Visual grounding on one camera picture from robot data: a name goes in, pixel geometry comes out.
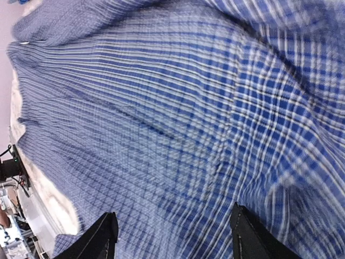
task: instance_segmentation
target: white surface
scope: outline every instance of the white surface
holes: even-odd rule
[[[7,251],[12,259],[27,259],[29,251],[27,250],[23,241],[17,241],[13,244],[10,244],[9,247],[7,246]]]
[[[11,28],[23,13],[24,7],[20,4],[8,4],[7,0],[0,0],[0,153],[10,142],[10,99],[12,67],[7,57],[6,49],[13,42]],[[2,157],[11,158],[10,154]]]
[[[26,4],[24,15],[27,15],[39,3],[40,0],[32,0]],[[18,78],[15,71],[13,71],[10,122],[10,135],[13,144],[17,143],[19,138],[25,133],[25,126],[19,124],[17,121],[20,117],[21,108],[22,97],[18,88]],[[79,231],[79,223],[73,204],[57,190],[56,186],[23,154],[20,148],[18,148],[18,152],[29,174],[31,183],[34,186],[32,198],[25,199],[25,195],[21,195],[22,206],[30,208],[30,211],[28,212],[27,210],[26,212],[29,216],[28,223],[33,233],[37,235],[39,239],[40,237],[44,237],[46,240],[55,238],[57,234],[77,234]]]

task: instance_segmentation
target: blue plaid shirt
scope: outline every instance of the blue plaid shirt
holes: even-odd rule
[[[44,0],[14,27],[19,146],[118,258],[229,258],[238,201],[303,258],[345,248],[345,4]],[[78,236],[59,236],[56,254]]]

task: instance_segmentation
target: plaid fabric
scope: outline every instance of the plaid fabric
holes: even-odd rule
[[[303,258],[345,248],[339,1],[44,1],[15,26],[19,145],[119,258],[229,258],[235,201]],[[56,253],[76,237],[58,239]]]

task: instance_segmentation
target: pink wall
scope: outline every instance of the pink wall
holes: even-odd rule
[[[24,7],[0,0],[0,153],[9,144],[12,67],[6,55],[7,45],[13,41],[12,25],[20,18]]]

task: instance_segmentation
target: black cable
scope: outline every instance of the black cable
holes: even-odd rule
[[[11,148],[12,148],[12,146],[11,145],[8,145],[7,146],[7,149],[3,152],[3,153],[1,153],[0,154],[0,157],[2,157],[4,154],[6,154],[7,152],[10,152],[10,154],[13,156],[13,154],[12,154],[12,152],[11,152]]]
[[[23,189],[23,191],[24,191],[26,197],[30,198],[30,195],[27,193],[27,191],[25,190],[24,186],[22,186],[22,185],[20,184],[20,182],[19,182],[16,178],[14,178],[13,176],[12,176],[11,178],[12,178],[13,180],[15,180],[15,181],[21,186],[21,188]]]

